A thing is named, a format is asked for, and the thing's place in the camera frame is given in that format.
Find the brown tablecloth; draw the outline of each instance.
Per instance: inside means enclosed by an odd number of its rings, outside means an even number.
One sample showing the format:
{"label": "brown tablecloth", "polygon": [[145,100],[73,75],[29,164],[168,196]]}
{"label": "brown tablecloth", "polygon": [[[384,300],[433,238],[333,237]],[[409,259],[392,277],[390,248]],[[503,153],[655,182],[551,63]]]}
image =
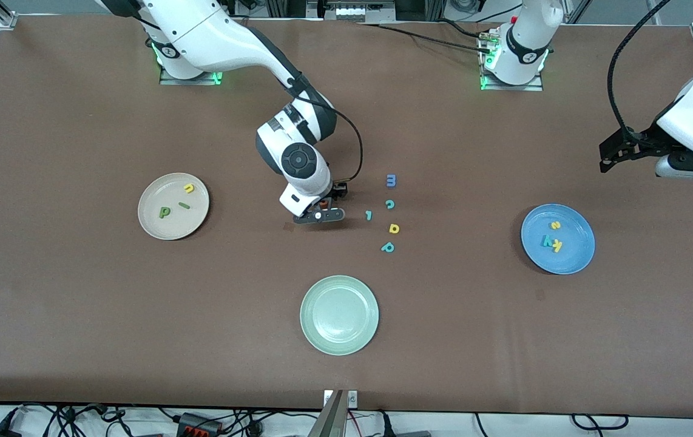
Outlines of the brown tablecloth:
{"label": "brown tablecloth", "polygon": [[[627,28],[560,28],[544,91],[497,92],[465,50],[342,22],[257,27],[360,128],[342,223],[291,226],[277,201],[285,181],[253,141],[289,96],[267,71],[159,86],[138,23],[110,16],[0,33],[0,400],[319,407],[351,388],[362,408],[693,416],[693,181],[654,177],[652,160],[597,167]],[[693,42],[645,29],[619,62],[640,130],[693,76]],[[343,121],[318,147],[335,177],[357,165]],[[213,204],[177,242],[136,217],[167,172],[200,177]],[[541,273],[519,245],[547,202],[594,229],[579,274]],[[380,306],[347,357],[300,331],[300,300],[331,274]]]}

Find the black cable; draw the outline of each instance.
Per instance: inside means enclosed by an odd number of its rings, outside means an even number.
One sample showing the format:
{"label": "black cable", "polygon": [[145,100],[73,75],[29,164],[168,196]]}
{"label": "black cable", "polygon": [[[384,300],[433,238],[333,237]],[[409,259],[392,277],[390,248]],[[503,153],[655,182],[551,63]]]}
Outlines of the black cable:
{"label": "black cable", "polygon": [[117,423],[120,424],[120,427],[123,429],[123,431],[125,431],[125,434],[128,437],[134,437],[134,434],[132,432],[130,432],[130,428],[128,427],[128,425],[125,425],[125,422],[123,421],[123,416],[125,415],[125,410],[123,410],[122,412],[119,412],[119,409],[117,407],[114,407],[114,410],[116,412],[118,412]]}
{"label": "black cable", "polygon": [[521,8],[521,6],[522,6],[522,3],[519,3],[518,5],[514,6],[513,8],[508,8],[508,9],[506,9],[505,11],[500,11],[500,12],[498,12],[497,14],[492,14],[491,16],[486,16],[486,17],[484,17],[484,18],[477,19],[477,20],[474,21],[474,22],[483,22],[483,21],[486,21],[486,20],[488,20],[488,19],[490,19],[490,18],[494,18],[494,17],[497,17],[497,16],[502,16],[502,14],[505,14],[505,13],[507,13],[507,12],[511,12],[511,11],[513,11],[513,9],[519,9],[519,8]]}
{"label": "black cable", "polygon": [[[486,17],[484,17],[484,18],[477,19],[477,20],[475,20],[474,22],[483,22],[483,21],[486,21],[486,20],[488,20],[488,19],[490,19],[490,18],[494,18],[494,17],[497,17],[497,16],[501,16],[502,14],[505,14],[505,13],[507,13],[507,12],[513,11],[513,9],[521,8],[521,6],[522,6],[522,3],[519,3],[518,5],[514,6],[513,8],[508,8],[508,9],[506,9],[505,11],[500,11],[500,12],[498,12],[497,14],[492,14],[491,16],[486,16]],[[466,19],[469,19],[469,18],[471,18],[472,16],[476,15],[477,13],[478,13],[478,12],[473,12],[471,15],[466,16],[465,18],[460,18],[460,19],[457,20],[457,21],[458,21],[458,22],[463,22],[463,21],[465,21]]]}
{"label": "black cable", "polygon": [[149,25],[149,27],[152,27],[153,29],[160,30],[160,27],[157,27],[157,25],[152,24],[151,22],[147,21],[146,19],[143,19],[140,16],[134,16],[134,18],[139,20],[140,22],[143,22],[146,25]]}
{"label": "black cable", "polygon": [[382,413],[382,417],[385,420],[385,437],[396,437],[396,435],[394,435],[393,423],[390,421],[390,417],[382,410],[380,410],[380,413]]}
{"label": "black cable", "polygon": [[161,407],[158,407],[158,410],[160,410],[160,412],[163,413],[163,415],[166,416],[167,418],[174,420],[174,416],[170,415],[169,413],[166,413],[166,411],[163,410]]}
{"label": "black cable", "polygon": [[421,35],[419,33],[408,32],[408,30],[398,29],[396,27],[384,27],[383,25],[380,25],[380,24],[367,24],[367,25],[373,25],[373,27],[378,27],[380,29],[392,30],[393,32],[403,33],[404,35],[408,35],[408,36],[415,36],[417,38],[427,39],[427,41],[438,42],[438,44],[444,44],[447,46],[452,46],[452,47],[457,47],[457,48],[464,48],[466,50],[473,50],[474,52],[490,53],[490,51],[486,48],[466,46],[465,44],[457,44],[456,42],[444,41],[443,39],[436,39],[436,38],[433,38],[431,36]]}
{"label": "black cable", "polygon": [[106,434],[105,434],[105,437],[109,437],[109,431],[110,431],[110,429],[111,429],[113,426],[119,425],[119,424],[120,424],[119,421],[114,421],[114,422],[110,423],[109,426],[106,427]]}
{"label": "black cable", "polygon": [[12,420],[15,418],[15,413],[19,407],[15,407],[11,412],[8,412],[7,415],[4,416],[2,421],[0,421],[0,432],[2,434],[6,434],[6,432],[9,431],[9,427],[12,426]]}
{"label": "black cable", "polygon": [[[259,418],[259,419],[256,420],[255,422],[264,421],[264,420],[266,420],[267,418],[271,417],[272,415],[276,415],[276,414],[277,414],[277,412],[271,412],[271,413],[269,413],[269,414],[267,414],[267,415],[265,415],[265,416]],[[242,427],[242,428],[239,429],[238,431],[234,431],[232,434],[228,434],[227,437],[234,437],[235,435],[241,434],[242,432],[244,432],[244,429],[245,429],[245,428],[248,428],[249,426],[250,426],[250,425],[247,425],[246,427]]]}
{"label": "black cable", "polygon": [[[576,416],[583,416],[587,418],[594,426],[581,425],[579,421],[576,420]],[[572,418],[573,424],[575,426],[577,426],[580,429],[583,429],[584,431],[597,431],[599,437],[603,437],[603,431],[618,431],[619,429],[626,428],[627,424],[630,423],[630,418],[628,415],[616,415],[615,417],[623,418],[624,422],[616,426],[600,426],[600,424],[597,423],[597,421],[594,420],[594,418],[591,415],[584,413],[575,413],[570,415],[570,418]]]}
{"label": "black cable", "polygon": [[349,123],[349,125],[352,127],[352,129],[354,129],[354,133],[355,133],[355,135],[357,135],[357,143],[360,146],[360,163],[357,164],[357,170],[354,172],[354,174],[352,176],[347,177],[346,179],[335,180],[333,183],[343,183],[343,182],[349,182],[350,180],[354,180],[354,178],[356,178],[357,175],[360,174],[360,170],[363,168],[363,136],[360,136],[360,131],[357,130],[357,126],[355,126],[354,123],[352,123],[352,121],[349,119],[349,117],[347,117],[346,115],[341,113],[341,111],[337,110],[336,108],[330,107],[330,105],[327,105],[325,103],[315,102],[314,100],[304,99],[303,97],[300,97],[300,96],[296,96],[296,99],[300,100],[301,102],[310,103],[316,107],[321,107],[321,108],[324,108],[325,110],[329,110],[329,111],[335,113],[339,117],[343,118],[344,121]]}
{"label": "black cable", "polygon": [[476,415],[476,425],[479,426],[479,431],[482,432],[482,435],[484,437],[488,437],[486,431],[484,431],[484,425],[482,425],[482,418],[479,417],[479,413],[473,413],[473,414]]}
{"label": "black cable", "polygon": [[[259,414],[259,415],[261,415],[261,414],[263,414],[263,413],[269,413],[269,412],[271,412],[271,410],[263,410],[262,412],[256,412],[256,413]],[[318,418],[318,416],[316,416],[316,415],[310,415],[310,414],[308,414],[308,413],[288,413],[288,412],[276,412],[276,413],[277,413],[278,415],[289,416],[289,417],[291,417],[291,418],[296,418],[296,417],[299,417],[299,416],[305,416],[305,417],[307,417],[307,418],[312,418],[312,419],[315,419],[315,420]]]}
{"label": "black cable", "polygon": [[48,421],[47,426],[44,428],[44,432],[42,433],[42,437],[49,437],[50,436],[50,426],[52,426],[53,421],[55,418],[58,416],[60,408],[58,410],[53,410],[53,415],[50,416],[50,421]]}
{"label": "black cable", "polygon": [[616,47],[616,51],[614,52],[613,57],[610,59],[607,77],[608,103],[610,103],[610,108],[614,112],[616,122],[618,122],[619,128],[621,129],[621,134],[624,136],[624,140],[627,142],[632,141],[640,143],[641,141],[635,138],[635,136],[632,135],[632,132],[627,129],[627,125],[624,124],[624,119],[621,117],[621,113],[619,113],[619,108],[616,107],[616,99],[614,97],[614,69],[616,68],[616,60],[619,58],[621,51],[627,47],[627,43],[630,42],[630,39],[632,39],[632,37],[638,33],[638,30],[640,30],[640,28],[643,27],[643,25],[646,24],[651,17],[659,12],[660,9],[663,8],[669,1],[670,0],[662,0],[661,2],[657,3],[657,5],[646,14],[646,16],[643,16],[643,18],[638,21],[638,24],[635,24],[635,27],[633,27],[632,30],[627,33],[627,36],[625,36],[624,39],[622,39],[621,44]]}
{"label": "black cable", "polygon": [[479,37],[479,34],[478,34],[478,33],[468,32],[468,30],[463,29],[462,27],[460,27],[460,25],[458,25],[458,23],[455,23],[455,22],[452,21],[451,19],[441,18],[441,19],[438,19],[438,21],[440,21],[440,22],[446,22],[447,24],[450,24],[450,25],[451,25],[452,27],[454,27],[459,33],[462,33],[463,35],[471,36],[471,37],[473,37],[473,38],[478,38],[478,37]]}

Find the cable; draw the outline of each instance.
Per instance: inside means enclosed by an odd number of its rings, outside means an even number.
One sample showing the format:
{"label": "cable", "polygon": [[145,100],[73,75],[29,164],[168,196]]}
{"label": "cable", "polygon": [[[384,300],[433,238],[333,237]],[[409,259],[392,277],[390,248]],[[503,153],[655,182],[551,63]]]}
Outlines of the cable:
{"label": "cable", "polygon": [[[583,416],[587,418],[594,426],[581,425],[579,421],[576,420],[576,416]],[[591,415],[583,413],[574,413],[570,415],[570,418],[572,418],[573,424],[575,426],[577,426],[580,429],[583,429],[584,431],[597,431],[599,437],[603,437],[603,431],[618,431],[619,429],[624,429],[624,427],[626,427],[627,424],[630,423],[630,418],[628,415],[616,415],[615,417],[623,418],[624,422],[616,426],[600,426],[600,424],[597,423],[597,421],[594,420],[594,418]]]}
{"label": "cable", "polygon": [[396,435],[394,435],[393,423],[391,423],[390,417],[387,415],[387,413],[383,412],[383,410],[380,410],[380,413],[382,413],[382,417],[385,420],[385,437],[396,437]]}
{"label": "cable", "polygon": [[125,424],[123,421],[123,416],[125,415],[125,410],[121,410],[118,407],[114,407],[113,412],[104,412],[101,415],[101,420],[105,422],[109,422],[109,426],[106,427],[106,435],[109,435],[109,431],[112,428],[112,425],[114,424],[120,424],[120,427],[125,431],[125,434],[128,437],[134,437],[134,434],[130,431],[130,428],[128,425]]}
{"label": "cable", "polygon": [[457,48],[464,48],[466,50],[474,50],[474,52],[490,53],[490,50],[486,49],[486,48],[466,46],[465,44],[457,44],[456,42],[444,41],[443,39],[436,39],[436,38],[433,38],[431,36],[421,35],[419,33],[408,32],[408,30],[398,29],[397,27],[384,27],[383,25],[380,25],[380,24],[367,24],[367,25],[373,25],[373,27],[378,27],[380,29],[392,30],[393,32],[403,33],[404,35],[408,35],[408,36],[415,36],[417,38],[427,39],[427,41],[438,42],[438,44],[444,44],[447,46],[452,46],[452,47],[457,47]]}
{"label": "cable", "polygon": [[[484,21],[486,21],[486,20],[488,20],[488,19],[490,19],[490,18],[494,18],[494,17],[497,17],[497,16],[502,16],[502,14],[505,14],[505,13],[507,13],[507,12],[511,12],[511,11],[513,11],[513,9],[521,8],[521,6],[522,6],[522,3],[519,3],[518,5],[514,6],[513,8],[508,8],[508,9],[506,9],[505,11],[500,11],[500,12],[498,12],[497,14],[492,14],[491,16],[486,16],[486,17],[484,17],[484,18],[477,19],[477,20],[475,20],[474,22],[484,22]],[[473,12],[471,15],[466,16],[465,18],[460,18],[459,20],[457,20],[457,22],[463,22],[463,21],[465,21],[466,19],[469,19],[469,18],[471,18],[472,16],[474,16],[474,15],[476,15],[476,14],[477,14],[477,12]]]}
{"label": "cable", "polygon": [[349,412],[349,417],[352,418],[352,423],[354,423],[354,428],[357,429],[357,435],[359,435],[359,437],[363,437],[363,433],[360,432],[360,426],[357,424],[357,419],[354,418],[354,414],[352,414],[352,412]]}
{"label": "cable", "polygon": [[157,27],[157,25],[152,24],[151,22],[147,21],[146,19],[143,19],[140,16],[134,16],[134,18],[139,20],[140,22],[143,22],[146,25],[149,25],[149,27],[152,27],[153,29],[160,30],[160,27]]}
{"label": "cable", "polygon": [[619,113],[619,108],[616,107],[616,99],[614,97],[614,69],[616,68],[616,60],[619,58],[621,51],[627,47],[627,43],[630,42],[630,39],[632,39],[632,37],[638,33],[638,30],[640,30],[640,28],[643,27],[643,25],[646,24],[651,17],[659,12],[660,9],[663,8],[669,1],[670,0],[662,0],[661,2],[657,3],[657,5],[646,14],[646,16],[643,16],[643,18],[638,21],[638,24],[635,24],[635,27],[633,27],[632,30],[627,33],[627,36],[625,36],[624,39],[622,39],[621,43],[618,45],[618,47],[616,47],[613,57],[610,59],[607,77],[608,103],[610,103],[610,108],[614,112],[616,122],[618,122],[619,128],[621,129],[621,134],[624,136],[624,140],[627,142],[633,141],[641,143],[641,141],[638,140],[638,138],[635,138],[635,136],[632,135],[632,132],[627,129],[627,125],[624,124],[624,119],[621,117],[621,113]]}
{"label": "cable", "polygon": [[166,413],[166,411],[163,410],[161,407],[158,407],[158,410],[160,410],[160,412],[163,413],[163,415],[166,416],[167,418],[174,420],[174,416],[170,415],[169,413]]}
{"label": "cable", "polygon": [[505,13],[507,13],[507,12],[511,12],[511,11],[513,11],[513,9],[519,9],[519,8],[521,8],[521,7],[522,7],[522,3],[519,3],[518,5],[514,6],[513,8],[508,8],[508,9],[506,9],[505,11],[500,11],[500,12],[498,12],[497,14],[492,14],[491,16],[486,16],[486,17],[484,17],[484,18],[477,19],[477,20],[474,21],[474,22],[483,22],[483,21],[486,21],[486,20],[488,20],[488,19],[490,19],[490,18],[494,18],[494,17],[497,17],[497,16],[502,16],[502,14],[505,14]]}
{"label": "cable", "polygon": [[303,97],[300,97],[300,96],[296,96],[296,99],[300,100],[301,102],[310,103],[316,107],[325,108],[325,110],[329,110],[329,111],[335,113],[339,117],[343,118],[344,121],[349,123],[349,125],[352,127],[352,129],[354,129],[354,133],[355,133],[355,135],[357,135],[357,143],[360,146],[360,163],[357,164],[357,170],[354,172],[354,174],[352,176],[347,177],[346,179],[335,180],[333,183],[343,183],[343,182],[349,182],[350,180],[354,180],[354,178],[356,178],[357,175],[360,174],[360,170],[363,168],[363,136],[360,136],[360,131],[357,130],[357,126],[355,126],[354,123],[352,123],[352,121],[349,119],[349,117],[347,117],[346,115],[341,113],[341,111],[337,110],[336,108],[330,107],[330,105],[327,105],[325,103],[315,102],[314,100],[304,99]]}
{"label": "cable", "polygon": [[[267,415],[265,415],[265,416],[259,418],[259,419],[256,420],[255,422],[264,421],[264,420],[266,420],[267,418],[271,417],[272,415],[276,415],[276,414],[277,414],[277,412],[269,413],[269,414],[267,414]],[[234,435],[241,434],[242,432],[244,432],[244,429],[246,429],[246,428],[248,428],[248,427],[249,427],[249,425],[247,425],[246,427],[241,427],[241,429],[239,429],[238,431],[234,431],[233,433],[228,434],[227,437],[234,437]]]}
{"label": "cable", "polygon": [[462,33],[463,35],[471,36],[471,37],[473,37],[473,38],[478,38],[478,37],[479,37],[479,34],[478,34],[478,33],[468,32],[468,30],[463,29],[462,27],[460,27],[460,25],[458,25],[458,23],[455,23],[455,22],[452,21],[451,19],[441,18],[441,19],[438,19],[438,21],[439,21],[439,22],[446,22],[446,23],[448,23],[448,24],[451,24],[452,27],[454,27],[459,33]]}
{"label": "cable", "polygon": [[489,437],[487,435],[486,431],[484,431],[484,425],[482,425],[482,418],[479,417],[479,413],[473,413],[473,414],[476,415],[476,423],[477,423],[477,425],[479,425],[479,431],[482,432],[482,435],[484,437]]}
{"label": "cable", "polygon": [[[307,418],[312,418],[312,419],[317,419],[319,416],[316,415],[311,415],[308,413],[288,413],[288,412],[283,412],[283,410],[256,410],[254,413],[261,415],[263,413],[271,413],[271,412],[276,412],[278,415],[283,415],[283,416],[289,416],[291,418],[299,417],[299,416],[305,416]],[[375,415],[354,415],[355,418],[357,419],[362,419],[362,418],[372,418]]]}

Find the mounting plate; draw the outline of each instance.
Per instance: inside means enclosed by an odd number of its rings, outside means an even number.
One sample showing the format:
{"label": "mounting plate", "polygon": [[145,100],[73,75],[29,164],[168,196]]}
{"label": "mounting plate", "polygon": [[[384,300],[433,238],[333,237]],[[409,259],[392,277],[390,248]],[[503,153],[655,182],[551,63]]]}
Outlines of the mounting plate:
{"label": "mounting plate", "polygon": [[[333,395],[333,390],[325,390],[324,399],[322,401],[323,406],[327,405],[328,400],[330,399],[330,396],[332,396],[332,395]],[[357,390],[349,390],[349,409],[350,410],[357,409]]]}
{"label": "mounting plate", "polygon": [[498,36],[497,29],[490,29],[490,31],[485,34],[490,35],[491,38],[477,39],[476,46],[479,48],[486,48],[491,50],[491,53],[481,53],[479,52],[479,78],[481,80],[481,89],[502,89],[507,91],[543,91],[543,80],[541,80],[541,73],[538,72],[535,77],[530,80],[529,83],[524,85],[510,85],[508,83],[502,82],[499,78],[495,77],[493,72],[486,69],[484,64],[491,61],[494,57],[494,53],[500,50],[500,43],[495,39]]}
{"label": "mounting plate", "polygon": [[203,74],[197,75],[190,80],[181,80],[180,78],[173,77],[166,70],[160,69],[160,79],[158,83],[160,83],[160,85],[220,85],[222,83],[222,73],[203,72]]}

